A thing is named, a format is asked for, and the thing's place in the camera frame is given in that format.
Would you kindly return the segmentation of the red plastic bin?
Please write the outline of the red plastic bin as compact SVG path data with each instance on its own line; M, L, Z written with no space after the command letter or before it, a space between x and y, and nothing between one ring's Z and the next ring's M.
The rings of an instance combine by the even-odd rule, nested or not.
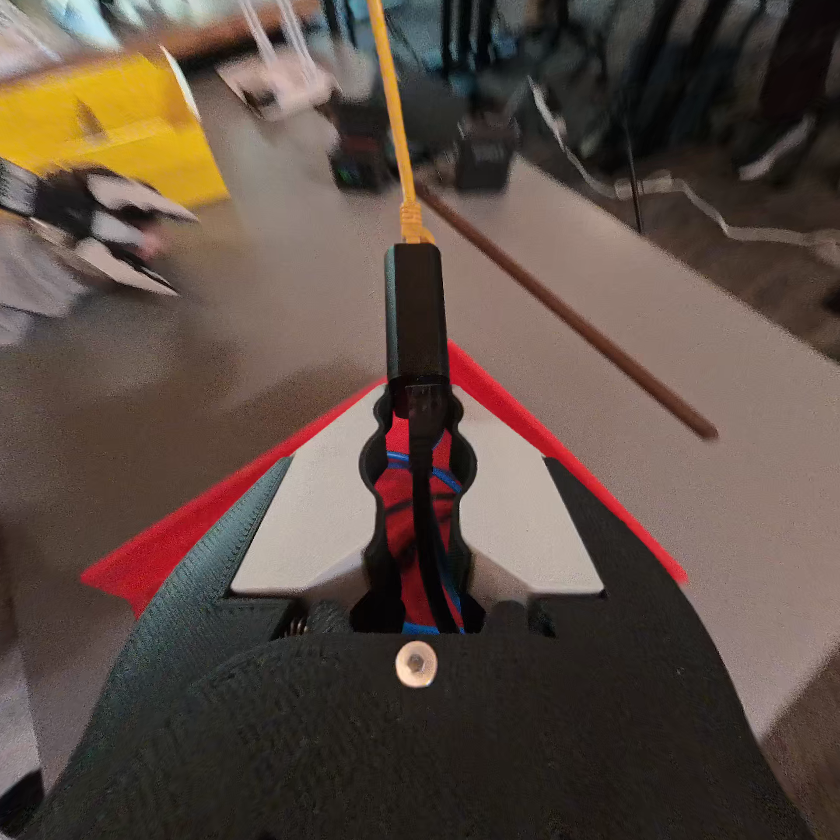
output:
M688 582L688 574L679 562L625 509L613 493L454 341L448 342L448 357L456 385L477 399L478 403L521 435L543 456L558 460L611 513L624 522L678 585ZM80 581L91 588L122 598L130 604L134 616L139 618L176 565L268 469L279 459L292 455L384 381L380 379L352 394L231 476L148 527L88 567L80 575Z

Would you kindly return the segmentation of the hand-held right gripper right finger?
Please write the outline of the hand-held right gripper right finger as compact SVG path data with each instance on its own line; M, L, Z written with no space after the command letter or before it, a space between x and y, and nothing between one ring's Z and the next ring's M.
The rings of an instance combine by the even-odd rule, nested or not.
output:
M458 504L470 553L468 593L482 606L542 597L601 595L604 584L553 482L524 437L459 386L458 431L476 475Z

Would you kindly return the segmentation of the black device with small screen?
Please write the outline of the black device with small screen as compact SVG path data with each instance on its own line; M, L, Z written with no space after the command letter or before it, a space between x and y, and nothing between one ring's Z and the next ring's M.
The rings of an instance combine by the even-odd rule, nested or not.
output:
M391 182L385 153L387 110L375 102L337 100L330 116L337 132L328 153L335 185L345 192L382 192Z

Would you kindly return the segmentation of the black ethernet coupler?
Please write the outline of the black ethernet coupler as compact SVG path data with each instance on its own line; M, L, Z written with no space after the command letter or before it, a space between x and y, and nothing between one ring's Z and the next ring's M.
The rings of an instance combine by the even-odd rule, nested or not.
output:
M449 380L443 261L429 243L385 255L386 374L393 389Z

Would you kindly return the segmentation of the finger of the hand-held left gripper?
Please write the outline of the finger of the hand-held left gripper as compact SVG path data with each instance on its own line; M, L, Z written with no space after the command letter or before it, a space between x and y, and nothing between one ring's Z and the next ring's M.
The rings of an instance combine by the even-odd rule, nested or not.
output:
M194 213L153 187L112 172L89 172L87 189L100 205L111 211L136 211L182 223L197 222Z
M156 233L139 233L129 238L88 236L70 248L70 254L90 271L132 289L162 297L180 297L180 293L150 261L161 255L165 240Z

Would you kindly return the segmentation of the grey device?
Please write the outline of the grey device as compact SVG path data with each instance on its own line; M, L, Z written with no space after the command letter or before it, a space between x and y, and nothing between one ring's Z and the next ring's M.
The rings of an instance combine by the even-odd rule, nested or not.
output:
M512 119L490 115L458 125L454 187L460 193L501 193L508 187L519 129Z

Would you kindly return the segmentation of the white router with antennas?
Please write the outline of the white router with antennas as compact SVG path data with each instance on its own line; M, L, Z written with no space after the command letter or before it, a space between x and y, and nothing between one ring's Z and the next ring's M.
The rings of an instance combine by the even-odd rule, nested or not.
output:
M255 2L238 4L256 53L216 64L224 84L254 114L269 122L325 105L339 85L312 57L292 2L276 2L286 40L282 47L270 41Z

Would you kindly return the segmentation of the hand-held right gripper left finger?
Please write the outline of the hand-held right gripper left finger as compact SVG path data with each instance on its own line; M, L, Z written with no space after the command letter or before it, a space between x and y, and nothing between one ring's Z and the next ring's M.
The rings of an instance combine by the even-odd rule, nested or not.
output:
M377 432L378 385L300 446L231 582L238 596L359 601L363 553L374 537L375 496L361 475Z

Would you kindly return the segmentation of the yellow plastic bin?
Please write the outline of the yellow plastic bin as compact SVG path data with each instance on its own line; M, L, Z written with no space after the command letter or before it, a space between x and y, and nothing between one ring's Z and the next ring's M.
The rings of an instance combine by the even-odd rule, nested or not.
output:
M1 155L38 175L106 167L189 209L229 196L193 94L163 48L2 83Z

